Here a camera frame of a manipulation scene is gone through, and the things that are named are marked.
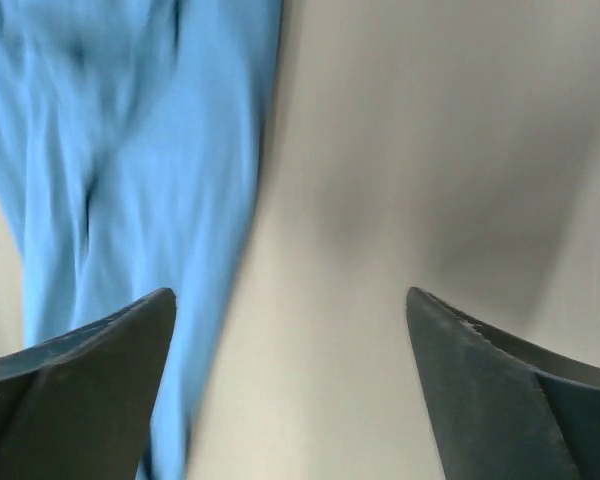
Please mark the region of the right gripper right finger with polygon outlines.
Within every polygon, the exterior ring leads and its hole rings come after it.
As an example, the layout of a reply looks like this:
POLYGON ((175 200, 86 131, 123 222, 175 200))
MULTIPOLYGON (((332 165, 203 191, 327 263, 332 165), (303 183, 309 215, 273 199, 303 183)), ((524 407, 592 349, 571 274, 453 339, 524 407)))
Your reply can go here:
POLYGON ((448 479, 600 479, 600 368, 411 288, 406 320, 448 479))

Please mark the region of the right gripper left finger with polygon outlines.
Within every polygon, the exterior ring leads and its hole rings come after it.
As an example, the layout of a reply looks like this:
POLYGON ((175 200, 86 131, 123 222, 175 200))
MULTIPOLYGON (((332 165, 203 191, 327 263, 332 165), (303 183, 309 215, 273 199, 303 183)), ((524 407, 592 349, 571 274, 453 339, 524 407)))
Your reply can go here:
POLYGON ((172 290, 0 357, 0 479, 132 479, 176 316, 172 290))

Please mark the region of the blue t shirt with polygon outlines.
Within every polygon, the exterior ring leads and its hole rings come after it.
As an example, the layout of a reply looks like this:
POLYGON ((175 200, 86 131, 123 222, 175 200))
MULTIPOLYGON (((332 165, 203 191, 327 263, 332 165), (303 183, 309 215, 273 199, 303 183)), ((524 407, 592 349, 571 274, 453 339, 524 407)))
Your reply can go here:
POLYGON ((186 475, 256 199, 278 1, 0 1, 0 204, 32 346, 161 287, 142 479, 186 475))

